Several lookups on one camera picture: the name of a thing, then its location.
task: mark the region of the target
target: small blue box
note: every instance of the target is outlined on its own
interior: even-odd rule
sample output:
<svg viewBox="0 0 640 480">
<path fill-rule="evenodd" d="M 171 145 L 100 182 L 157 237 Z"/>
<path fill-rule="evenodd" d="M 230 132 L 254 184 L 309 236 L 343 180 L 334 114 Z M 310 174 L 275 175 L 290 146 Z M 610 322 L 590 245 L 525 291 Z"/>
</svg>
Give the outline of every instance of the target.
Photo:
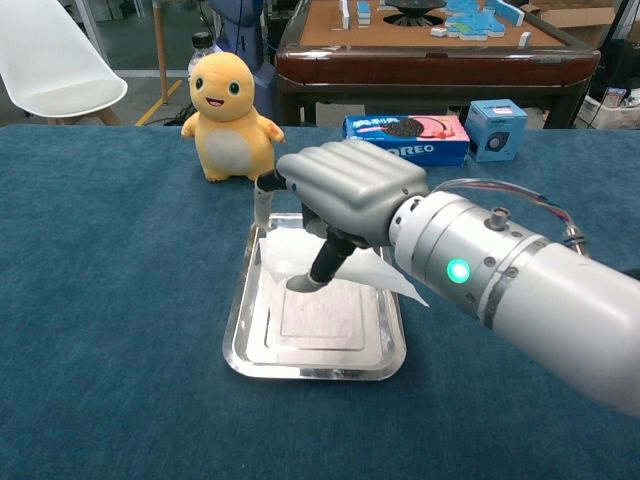
<svg viewBox="0 0 640 480">
<path fill-rule="evenodd" d="M 345 117 L 342 134 L 421 167 L 463 165 L 469 150 L 469 137 L 455 115 L 353 115 Z"/>
<path fill-rule="evenodd" d="M 464 128 L 476 162 L 513 160 L 522 141 L 527 114 L 511 100 L 471 102 Z"/>
</svg>

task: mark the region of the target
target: robotic arm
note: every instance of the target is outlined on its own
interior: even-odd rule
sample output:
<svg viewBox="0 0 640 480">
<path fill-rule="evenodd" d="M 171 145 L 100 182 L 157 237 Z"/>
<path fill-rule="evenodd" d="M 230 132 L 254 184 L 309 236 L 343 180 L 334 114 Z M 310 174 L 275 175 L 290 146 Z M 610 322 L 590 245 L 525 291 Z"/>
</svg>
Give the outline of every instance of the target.
<svg viewBox="0 0 640 480">
<path fill-rule="evenodd" d="M 444 191 L 511 189 L 567 224 L 565 244 Z M 367 142 L 281 157 L 256 180 L 256 222 L 269 228 L 274 190 L 303 203 L 305 228 L 326 238 L 311 270 L 287 283 L 315 291 L 355 250 L 393 246 L 399 266 L 581 393 L 640 416 L 640 282 L 586 256 L 571 217 L 515 185 L 478 179 L 429 193 L 426 173 Z"/>
</svg>

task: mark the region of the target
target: water bottle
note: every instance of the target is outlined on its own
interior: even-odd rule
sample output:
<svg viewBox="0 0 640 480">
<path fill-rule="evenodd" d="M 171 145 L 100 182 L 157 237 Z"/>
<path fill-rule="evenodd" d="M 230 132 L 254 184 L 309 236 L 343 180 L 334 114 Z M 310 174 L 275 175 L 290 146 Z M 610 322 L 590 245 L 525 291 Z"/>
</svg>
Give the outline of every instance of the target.
<svg viewBox="0 0 640 480">
<path fill-rule="evenodd" d="M 189 76 L 191 76 L 193 67 L 195 67 L 196 63 L 198 63 L 202 57 L 215 52 L 213 38 L 209 32 L 194 33 L 191 36 L 191 43 L 193 44 L 194 52 L 191 56 L 191 60 L 189 60 L 189 67 L 187 69 L 189 71 Z"/>
</svg>

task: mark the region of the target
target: yellow plush toy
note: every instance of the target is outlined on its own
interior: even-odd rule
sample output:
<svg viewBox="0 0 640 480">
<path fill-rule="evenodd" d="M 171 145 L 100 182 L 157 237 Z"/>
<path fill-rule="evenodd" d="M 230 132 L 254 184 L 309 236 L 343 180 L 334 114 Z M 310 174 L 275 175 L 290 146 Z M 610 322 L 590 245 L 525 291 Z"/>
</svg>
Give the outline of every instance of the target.
<svg viewBox="0 0 640 480">
<path fill-rule="evenodd" d="M 239 57 L 207 55 L 194 67 L 189 90 L 198 111 L 185 122 L 182 136 L 195 136 L 207 180 L 232 175 L 254 180 L 273 168 L 271 142 L 284 142 L 284 133 L 253 107 L 253 75 Z"/>
</svg>

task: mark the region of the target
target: stainless steel tray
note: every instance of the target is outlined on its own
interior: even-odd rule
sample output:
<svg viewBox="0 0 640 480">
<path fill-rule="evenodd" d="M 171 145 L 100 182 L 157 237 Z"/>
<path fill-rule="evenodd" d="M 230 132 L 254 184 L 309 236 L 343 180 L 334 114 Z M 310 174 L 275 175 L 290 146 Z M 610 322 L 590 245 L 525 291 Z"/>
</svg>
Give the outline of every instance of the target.
<svg viewBox="0 0 640 480">
<path fill-rule="evenodd" d="M 270 222 L 276 228 L 302 228 L 299 214 L 272 214 Z M 258 240 L 264 235 L 255 225 L 249 231 L 223 342 L 231 368 L 262 378 L 382 380 L 393 375 L 406 355 L 396 295 L 344 280 L 310 294 L 276 286 L 261 270 Z M 390 262 L 387 249 L 377 253 Z"/>
</svg>

